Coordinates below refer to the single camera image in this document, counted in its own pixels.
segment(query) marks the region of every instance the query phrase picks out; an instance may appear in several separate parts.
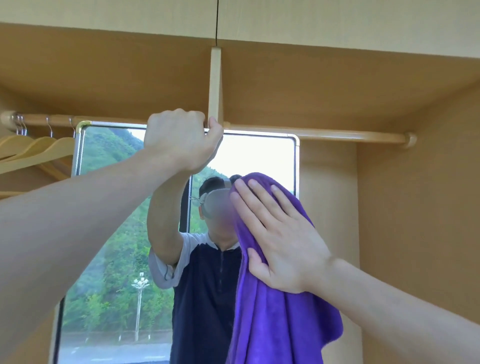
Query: white sleeve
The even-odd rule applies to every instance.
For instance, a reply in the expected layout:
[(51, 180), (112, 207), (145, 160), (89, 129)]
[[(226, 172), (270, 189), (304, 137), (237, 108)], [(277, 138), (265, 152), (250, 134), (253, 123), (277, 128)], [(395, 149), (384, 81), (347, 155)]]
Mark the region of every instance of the white sleeve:
[(180, 259), (175, 269), (166, 265), (150, 248), (148, 254), (148, 267), (152, 274), (153, 282), (161, 289), (168, 289), (178, 286), (183, 269), (190, 261), (190, 253), (200, 243), (198, 234), (180, 233), (183, 238), (183, 247), (180, 253)]

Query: purple cloth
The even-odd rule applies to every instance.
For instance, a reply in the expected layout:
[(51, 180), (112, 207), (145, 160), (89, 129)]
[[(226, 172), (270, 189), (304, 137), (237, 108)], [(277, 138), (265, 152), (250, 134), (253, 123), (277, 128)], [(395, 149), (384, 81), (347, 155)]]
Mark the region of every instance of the purple cloth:
[[(242, 179), (245, 183), (257, 180), (271, 195), (270, 186), (274, 184), (312, 223), (300, 201), (272, 178), (251, 173)], [(323, 363), (322, 348), (343, 333), (339, 311), (311, 293), (284, 293), (254, 277), (248, 270), (247, 248), (254, 248), (266, 263), (265, 256), (238, 215), (235, 230), (242, 263), (227, 364)]]

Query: navy blue shirt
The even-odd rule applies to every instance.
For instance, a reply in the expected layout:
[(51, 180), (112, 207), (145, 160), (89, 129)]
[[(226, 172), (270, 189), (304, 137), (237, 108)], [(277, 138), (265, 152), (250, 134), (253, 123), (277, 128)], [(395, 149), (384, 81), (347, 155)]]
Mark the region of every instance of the navy blue shirt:
[(175, 269), (150, 251), (153, 281), (174, 288), (170, 364), (225, 364), (232, 337), (240, 247), (221, 251), (208, 234), (183, 233)]

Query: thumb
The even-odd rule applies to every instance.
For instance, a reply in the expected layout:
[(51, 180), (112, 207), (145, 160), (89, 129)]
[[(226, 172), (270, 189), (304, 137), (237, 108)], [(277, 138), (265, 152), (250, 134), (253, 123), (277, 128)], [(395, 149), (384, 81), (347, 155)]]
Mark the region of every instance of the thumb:
[(212, 149), (217, 149), (223, 136), (223, 127), (216, 121), (213, 116), (208, 119), (208, 127), (210, 128), (210, 130), (205, 137), (207, 143), (211, 145)]
[(265, 283), (267, 286), (271, 286), (270, 283), (270, 268), (267, 264), (262, 262), (262, 259), (253, 248), (248, 248), (248, 270), (255, 277)]

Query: headset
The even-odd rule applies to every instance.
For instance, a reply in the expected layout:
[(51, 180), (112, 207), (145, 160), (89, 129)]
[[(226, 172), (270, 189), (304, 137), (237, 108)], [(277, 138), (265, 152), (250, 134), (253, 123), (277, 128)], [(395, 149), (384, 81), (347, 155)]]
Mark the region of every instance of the headset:
[(232, 182), (228, 178), (223, 179), (225, 188), (210, 191), (200, 196), (200, 206), (206, 218), (222, 218), (230, 216), (231, 203), (228, 197)]

